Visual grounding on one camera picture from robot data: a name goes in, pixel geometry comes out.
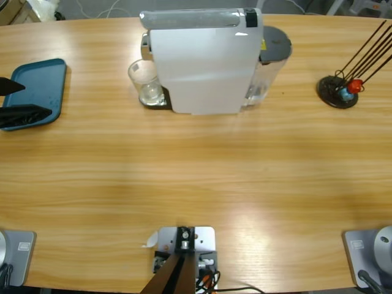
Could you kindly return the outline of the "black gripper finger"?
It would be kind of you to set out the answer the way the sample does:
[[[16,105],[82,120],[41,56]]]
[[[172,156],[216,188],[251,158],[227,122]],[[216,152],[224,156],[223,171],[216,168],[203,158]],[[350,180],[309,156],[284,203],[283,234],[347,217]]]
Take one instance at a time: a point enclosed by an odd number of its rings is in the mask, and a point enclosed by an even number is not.
[[[0,77],[0,95],[6,96],[18,91],[25,90],[25,86],[10,80],[6,77]]]
[[[36,123],[52,114],[52,110],[38,105],[1,107],[1,128]]]

